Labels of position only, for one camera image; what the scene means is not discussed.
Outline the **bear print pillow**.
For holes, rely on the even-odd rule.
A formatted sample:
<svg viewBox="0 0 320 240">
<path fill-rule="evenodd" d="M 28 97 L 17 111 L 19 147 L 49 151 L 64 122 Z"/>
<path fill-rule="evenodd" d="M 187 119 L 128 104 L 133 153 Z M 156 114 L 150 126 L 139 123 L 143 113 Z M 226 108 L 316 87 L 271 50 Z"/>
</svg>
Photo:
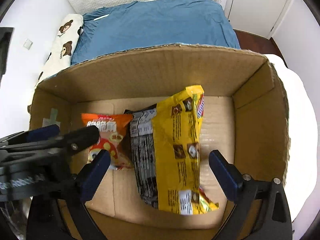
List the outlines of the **bear print pillow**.
<svg viewBox="0 0 320 240">
<path fill-rule="evenodd" d="M 84 18 L 80 14 L 68 14 L 62 20 L 37 84 L 71 66 L 83 24 Z"/>
</svg>

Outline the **wall socket left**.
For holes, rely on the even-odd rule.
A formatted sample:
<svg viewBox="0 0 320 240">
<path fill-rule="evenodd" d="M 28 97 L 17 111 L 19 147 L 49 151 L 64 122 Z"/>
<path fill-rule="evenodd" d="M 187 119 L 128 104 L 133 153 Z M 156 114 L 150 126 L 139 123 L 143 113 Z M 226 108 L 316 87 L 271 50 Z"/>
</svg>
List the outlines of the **wall socket left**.
<svg viewBox="0 0 320 240">
<path fill-rule="evenodd" d="M 29 39 L 26 39 L 23 47 L 24 47 L 25 49 L 29 50 L 32 45 L 33 45 L 33 42 L 32 42 L 31 40 L 29 40 Z"/>
</svg>

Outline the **blue bed sheet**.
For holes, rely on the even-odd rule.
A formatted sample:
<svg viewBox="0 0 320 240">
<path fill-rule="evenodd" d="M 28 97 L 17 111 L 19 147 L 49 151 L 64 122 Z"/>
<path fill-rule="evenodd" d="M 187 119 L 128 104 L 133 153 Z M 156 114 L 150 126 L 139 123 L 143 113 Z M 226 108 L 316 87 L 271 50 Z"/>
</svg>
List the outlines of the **blue bed sheet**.
<svg viewBox="0 0 320 240">
<path fill-rule="evenodd" d="M 165 44 L 240 48 L 223 8 L 212 0 L 134 1 L 83 15 L 75 65 L 99 56 Z"/>
</svg>

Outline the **white door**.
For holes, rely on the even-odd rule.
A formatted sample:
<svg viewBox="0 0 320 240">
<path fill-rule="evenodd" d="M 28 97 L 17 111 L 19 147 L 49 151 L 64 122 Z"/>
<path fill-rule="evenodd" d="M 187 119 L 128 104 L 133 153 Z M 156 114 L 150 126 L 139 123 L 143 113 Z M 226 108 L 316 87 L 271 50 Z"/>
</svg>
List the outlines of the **white door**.
<svg viewBox="0 0 320 240">
<path fill-rule="evenodd" d="M 226 0 L 225 16 L 238 31 L 271 38 L 291 0 Z"/>
</svg>

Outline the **yellow black snack bag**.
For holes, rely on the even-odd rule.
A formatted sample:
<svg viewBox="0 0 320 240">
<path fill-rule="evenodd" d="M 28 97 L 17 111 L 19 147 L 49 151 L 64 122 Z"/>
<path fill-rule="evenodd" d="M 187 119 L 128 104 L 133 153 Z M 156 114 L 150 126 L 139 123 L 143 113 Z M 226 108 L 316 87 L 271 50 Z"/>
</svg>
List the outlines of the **yellow black snack bag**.
<svg viewBox="0 0 320 240">
<path fill-rule="evenodd" d="M 200 187 L 204 90 L 185 89 L 133 115 L 131 154 L 138 193 L 154 209 L 200 215 L 219 209 Z"/>
</svg>

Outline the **orange panda snack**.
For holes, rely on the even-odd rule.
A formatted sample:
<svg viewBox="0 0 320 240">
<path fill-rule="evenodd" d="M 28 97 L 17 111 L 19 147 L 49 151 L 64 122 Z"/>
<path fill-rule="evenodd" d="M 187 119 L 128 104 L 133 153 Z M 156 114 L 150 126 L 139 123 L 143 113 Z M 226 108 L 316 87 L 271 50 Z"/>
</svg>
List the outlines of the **orange panda snack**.
<svg viewBox="0 0 320 240">
<path fill-rule="evenodd" d="M 100 138 L 89 148 L 88 162 L 92 162 L 100 150 L 106 150 L 111 156 L 111 167 L 115 170 L 132 169 L 130 122 L 132 114 L 102 115 L 82 113 L 85 126 L 96 126 Z"/>
</svg>

